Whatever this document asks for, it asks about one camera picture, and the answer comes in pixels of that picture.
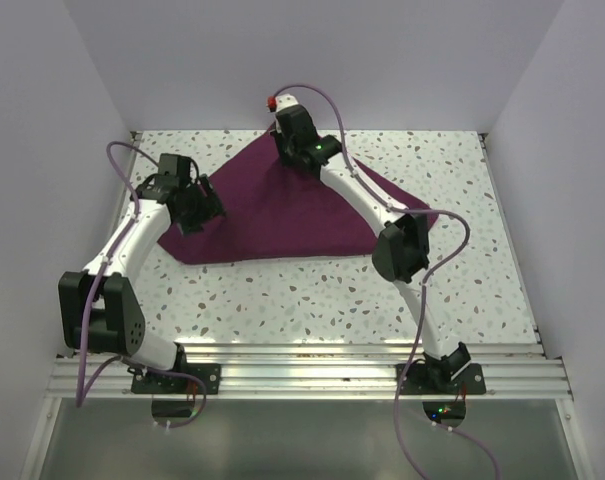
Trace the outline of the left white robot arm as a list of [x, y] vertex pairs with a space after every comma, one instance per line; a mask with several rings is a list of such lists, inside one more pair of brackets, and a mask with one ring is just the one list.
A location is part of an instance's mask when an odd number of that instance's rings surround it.
[[155, 369], [167, 392], [183, 390], [189, 367], [178, 345], [146, 331], [134, 284], [154, 245], [170, 228], [189, 236], [225, 214], [209, 178], [193, 159], [163, 154], [157, 171], [130, 194], [120, 224], [99, 254], [58, 283], [63, 335], [84, 353], [111, 353]]

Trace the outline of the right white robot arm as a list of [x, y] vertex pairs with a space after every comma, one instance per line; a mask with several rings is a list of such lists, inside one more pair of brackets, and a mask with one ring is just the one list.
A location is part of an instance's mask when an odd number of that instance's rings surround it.
[[437, 269], [429, 266], [429, 219], [442, 210], [411, 209], [380, 187], [356, 164], [340, 136], [321, 137], [308, 110], [295, 96], [278, 93], [267, 99], [274, 114], [274, 138], [281, 162], [304, 170], [337, 193], [366, 222], [376, 237], [371, 261], [376, 272], [393, 284], [411, 312], [424, 360], [416, 365], [433, 389], [450, 392], [463, 380], [471, 356], [456, 334], [427, 312], [426, 286]]

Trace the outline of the purple cloth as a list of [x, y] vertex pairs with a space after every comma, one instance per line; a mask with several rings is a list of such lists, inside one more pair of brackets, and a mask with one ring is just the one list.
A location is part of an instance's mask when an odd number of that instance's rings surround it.
[[371, 253], [377, 236], [337, 193], [281, 164], [264, 133], [210, 177], [226, 211], [202, 231], [172, 226], [158, 241], [186, 265]]

